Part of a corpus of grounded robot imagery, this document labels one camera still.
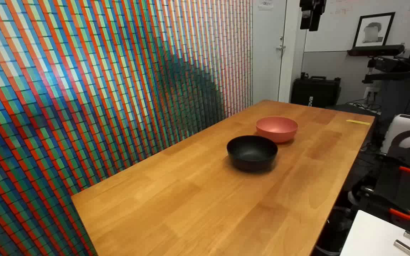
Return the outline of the black bowl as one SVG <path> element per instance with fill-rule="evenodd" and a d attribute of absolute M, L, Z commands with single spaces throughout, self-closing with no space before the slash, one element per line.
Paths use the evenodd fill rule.
<path fill-rule="evenodd" d="M 226 144 L 231 164 L 243 173 L 266 173 L 278 156 L 278 146 L 263 137 L 242 136 Z"/>

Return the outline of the pink bowl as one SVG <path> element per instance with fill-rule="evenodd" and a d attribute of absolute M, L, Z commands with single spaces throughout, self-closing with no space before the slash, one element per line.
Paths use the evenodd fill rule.
<path fill-rule="evenodd" d="M 285 144 L 295 139 L 298 123 L 282 117 L 266 117 L 256 123 L 256 134 L 275 144 Z"/>

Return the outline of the white door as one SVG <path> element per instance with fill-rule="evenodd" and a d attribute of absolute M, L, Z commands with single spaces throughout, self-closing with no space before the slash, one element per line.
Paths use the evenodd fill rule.
<path fill-rule="evenodd" d="M 286 0 L 253 0 L 253 102 L 278 100 L 282 73 Z"/>

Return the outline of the black equipment case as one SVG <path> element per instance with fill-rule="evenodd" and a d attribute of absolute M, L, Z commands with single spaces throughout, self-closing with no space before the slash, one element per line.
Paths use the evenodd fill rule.
<path fill-rule="evenodd" d="M 290 102 L 300 106 L 333 107 L 340 96 L 340 79 L 327 80 L 313 76 L 296 79 L 292 87 Z"/>

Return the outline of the yellow tape strip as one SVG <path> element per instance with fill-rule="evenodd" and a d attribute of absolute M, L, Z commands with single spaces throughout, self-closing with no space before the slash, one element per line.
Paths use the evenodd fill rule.
<path fill-rule="evenodd" d="M 357 126 L 366 126 L 366 127 L 372 127 L 372 123 L 357 121 L 357 120 L 346 120 L 346 123 L 357 124 Z"/>

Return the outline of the framed portrait picture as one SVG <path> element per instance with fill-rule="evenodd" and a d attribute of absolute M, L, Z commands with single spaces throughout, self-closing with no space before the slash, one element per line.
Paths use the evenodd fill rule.
<path fill-rule="evenodd" d="M 382 48 L 387 42 L 394 13 L 367 15 L 359 19 L 353 48 Z"/>

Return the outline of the white paper sheet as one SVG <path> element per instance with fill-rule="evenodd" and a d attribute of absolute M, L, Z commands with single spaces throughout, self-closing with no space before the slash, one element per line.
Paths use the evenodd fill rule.
<path fill-rule="evenodd" d="M 359 211 L 340 256 L 410 256 L 410 232 Z"/>

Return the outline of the black orange-handled clamp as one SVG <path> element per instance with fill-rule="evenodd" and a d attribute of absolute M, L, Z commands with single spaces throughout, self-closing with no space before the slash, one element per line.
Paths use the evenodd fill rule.
<path fill-rule="evenodd" d="M 397 203 L 377 194 L 374 190 L 372 190 L 369 187 L 362 187 L 360 194 L 367 200 L 372 200 L 372 201 L 376 201 L 376 203 L 384 205 L 387 208 L 387 213 L 391 217 L 400 218 L 403 221 L 410 221 L 410 210 L 409 208 L 400 207 Z"/>

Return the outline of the black wall shelf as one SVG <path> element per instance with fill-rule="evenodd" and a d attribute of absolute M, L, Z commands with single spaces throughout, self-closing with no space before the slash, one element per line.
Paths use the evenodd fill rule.
<path fill-rule="evenodd" d="M 403 45 L 397 46 L 374 46 L 374 48 L 353 48 L 347 50 L 349 56 L 397 56 L 404 52 Z"/>

